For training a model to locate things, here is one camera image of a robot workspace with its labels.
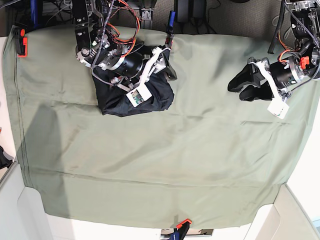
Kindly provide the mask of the dark navy long-sleeve T-shirt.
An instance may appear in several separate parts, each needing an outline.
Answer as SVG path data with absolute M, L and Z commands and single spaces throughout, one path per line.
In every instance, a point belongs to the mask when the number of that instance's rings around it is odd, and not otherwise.
M 177 79 L 170 52 L 166 45 L 144 45 L 101 61 L 92 76 L 101 113 L 127 117 L 167 110 L 175 96 L 169 81 Z

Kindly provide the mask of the black power adapter left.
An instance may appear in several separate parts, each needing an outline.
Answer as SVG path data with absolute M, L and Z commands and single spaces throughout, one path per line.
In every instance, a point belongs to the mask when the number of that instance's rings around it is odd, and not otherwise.
M 175 0 L 175 21 L 177 23 L 187 23 L 189 20 L 189 0 Z

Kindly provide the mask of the black power adapter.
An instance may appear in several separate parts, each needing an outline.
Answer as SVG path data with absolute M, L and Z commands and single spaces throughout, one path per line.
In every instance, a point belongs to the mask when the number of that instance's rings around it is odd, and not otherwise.
M 206 16 L 207 1 L 192 0 L 191 1 L 191 16 L 197 19 L 203 19 Z
M 189 20 L 189 0 L 175 0 L 175 21 L 177 23 L 187 23 Z

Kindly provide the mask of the black power adapter right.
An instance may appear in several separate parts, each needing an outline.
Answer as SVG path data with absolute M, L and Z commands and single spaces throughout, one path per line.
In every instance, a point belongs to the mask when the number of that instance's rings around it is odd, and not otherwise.
M 207 1 L 192 0 L 191 1 L 191 16 L 197 19 L 203 19 L 206 16 Z

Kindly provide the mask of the green table cloth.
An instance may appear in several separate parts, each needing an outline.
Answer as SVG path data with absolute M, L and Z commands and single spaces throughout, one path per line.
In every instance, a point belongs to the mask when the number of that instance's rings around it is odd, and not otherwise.
M 102 115 L 72 26 L 10 35 L 3 79 L 17 160 L 47 214 L 110 225 L 238 227 L 274 202 L 312 131 L 320 83 L 298 88 L 284 119 L 268 102 L 227 90 L 268 43 L 232 35 L 176 35 L 168 110 Z

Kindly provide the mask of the orange black clamp top-left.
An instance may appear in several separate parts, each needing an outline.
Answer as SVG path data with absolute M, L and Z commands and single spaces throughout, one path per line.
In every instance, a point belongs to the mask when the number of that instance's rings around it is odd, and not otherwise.
M 28 56 L 28 38 L 26 37 L 26 31 L 24 28 L 15 28 L 13 31 L 15 40 L 15 50 L 17 56 L 25 58 Z

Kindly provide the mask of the orange blue clamp bottom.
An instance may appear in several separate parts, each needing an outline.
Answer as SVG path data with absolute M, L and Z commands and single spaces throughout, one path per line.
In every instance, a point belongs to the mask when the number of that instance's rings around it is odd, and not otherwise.
M 176 228 L 173 229 L 173 233 L 169 235 L 169 240 L 183 240 L 187 235 L 191 224 L 192 221 L 189 218 L 180 222 L 176 225 Z

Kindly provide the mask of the black object left edge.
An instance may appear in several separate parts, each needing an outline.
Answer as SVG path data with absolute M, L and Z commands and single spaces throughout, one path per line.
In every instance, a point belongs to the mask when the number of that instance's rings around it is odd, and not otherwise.
M 4 149 L 0 146 L 0 169 L 9 168 L 12 163 L 13 161 L 4 155 Z

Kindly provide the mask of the blue handled clamp top-centre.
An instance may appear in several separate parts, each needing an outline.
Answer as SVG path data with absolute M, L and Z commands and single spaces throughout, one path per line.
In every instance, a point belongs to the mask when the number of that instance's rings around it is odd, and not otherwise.
M 173 11 L 173 10 L 170 11 L 168 23 L 167 23 L 167 27 L 166 27 L 167 38 L 165 41 L 165 46 L 170 49 L 172 48 L 173 38 L 174 38 L 173 29 L 174 29 L 175 14 L 176 14 L 175 11 Z

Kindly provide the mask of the metal table bracket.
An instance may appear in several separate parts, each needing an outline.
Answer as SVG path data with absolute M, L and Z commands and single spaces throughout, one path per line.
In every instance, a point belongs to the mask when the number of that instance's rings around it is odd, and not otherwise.
M 142 29 L 151 30 L 153 27 L 153 12 L 152 8 L 142 8 L 140 9 L 140 18 L 141 18 L 141 25 Z

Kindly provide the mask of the blue handled clamp far-left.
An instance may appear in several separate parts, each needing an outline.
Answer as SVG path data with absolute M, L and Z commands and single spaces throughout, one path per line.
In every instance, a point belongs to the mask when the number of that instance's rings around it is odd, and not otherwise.
M 43 12 L 42 0 L 30 0 L 30 18 L 33 28 L 37 29 L 40 26 L 40 18 Z

